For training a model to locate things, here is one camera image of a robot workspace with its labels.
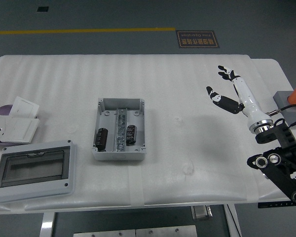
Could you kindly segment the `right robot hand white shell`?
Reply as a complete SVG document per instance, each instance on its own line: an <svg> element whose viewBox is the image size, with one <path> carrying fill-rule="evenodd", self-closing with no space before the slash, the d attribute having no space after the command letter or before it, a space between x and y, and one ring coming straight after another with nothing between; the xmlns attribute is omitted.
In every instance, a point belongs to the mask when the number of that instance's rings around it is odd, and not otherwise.
<svg viewBox="0 0 296 237"><path fill-rule="evenodd" d="M218 66L219 75L233 83L239 101L234 101L215 92L210 86L206 87L213 104L232 114L242 112L248 119L248 128L252 134L259 134L274 127L273 120L262 111L258 101L246 84L245 80L234 70Z"/></svg>

